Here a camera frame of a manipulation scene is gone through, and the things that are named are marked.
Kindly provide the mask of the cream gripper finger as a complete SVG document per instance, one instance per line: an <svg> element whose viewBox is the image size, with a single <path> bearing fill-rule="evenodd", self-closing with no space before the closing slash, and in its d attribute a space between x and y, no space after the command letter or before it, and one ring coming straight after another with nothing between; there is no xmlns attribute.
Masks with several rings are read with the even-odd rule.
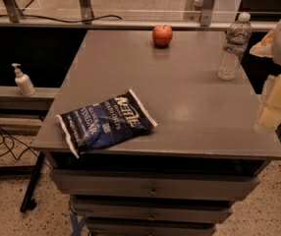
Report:
<svg viewBox="0 0 281 236"><path fill-rule="evenodd" d="M264 38L250 49L250 54L256 57L272 57L274 29L271 29Z"/></svg>
<svg viewBox="0 0 281 236"><path fill-rule="evenodd" d="M281 124L281 74L268 76L263 85L257 123L274 130Z"/></svg>

